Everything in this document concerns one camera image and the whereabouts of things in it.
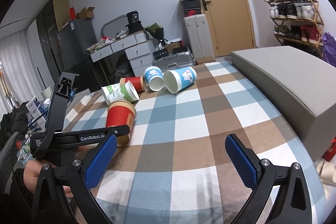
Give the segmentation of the person's left hand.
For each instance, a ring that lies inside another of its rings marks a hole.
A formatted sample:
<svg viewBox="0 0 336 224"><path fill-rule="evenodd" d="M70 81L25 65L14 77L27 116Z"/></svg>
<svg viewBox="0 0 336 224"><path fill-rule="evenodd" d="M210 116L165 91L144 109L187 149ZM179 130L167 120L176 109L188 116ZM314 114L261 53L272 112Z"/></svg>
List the person's left hand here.
<svg viewBox="0 0 336 224"><path fill-rule="evenodd" d="M27 202L31 202L35 193L39 174L42 166L49 164L52 167L56 167L53 162L46 161L45 159L29 160L23 171L23 186L21 188L22 196Z"/></svg>

